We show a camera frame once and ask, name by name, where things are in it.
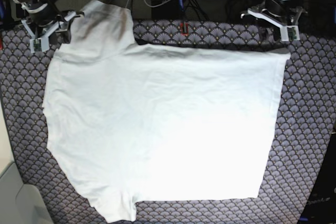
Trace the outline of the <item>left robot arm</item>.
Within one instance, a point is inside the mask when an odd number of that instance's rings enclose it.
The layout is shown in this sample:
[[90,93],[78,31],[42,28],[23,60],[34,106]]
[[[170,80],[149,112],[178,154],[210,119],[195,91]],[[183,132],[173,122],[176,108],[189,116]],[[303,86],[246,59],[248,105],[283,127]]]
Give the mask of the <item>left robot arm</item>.
[[252,16],[278,28],[281,41],[300,40],[299,19],[307,11],[298,0],[263,0],[248,8],[240,17]]

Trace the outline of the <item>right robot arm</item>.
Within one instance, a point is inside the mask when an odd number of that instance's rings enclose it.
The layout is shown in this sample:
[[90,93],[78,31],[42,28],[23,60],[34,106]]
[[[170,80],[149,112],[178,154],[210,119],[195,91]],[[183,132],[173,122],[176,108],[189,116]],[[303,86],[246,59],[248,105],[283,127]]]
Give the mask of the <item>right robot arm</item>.
[[28,17],[21,20],[21,25],[30,35],[29,46],[32,53],[45,52],[60,36],[64,43],[71,42],[71,23],[75,18],[84,16],[74,10],[61,11],[58,0],[13,0],[21,6]]

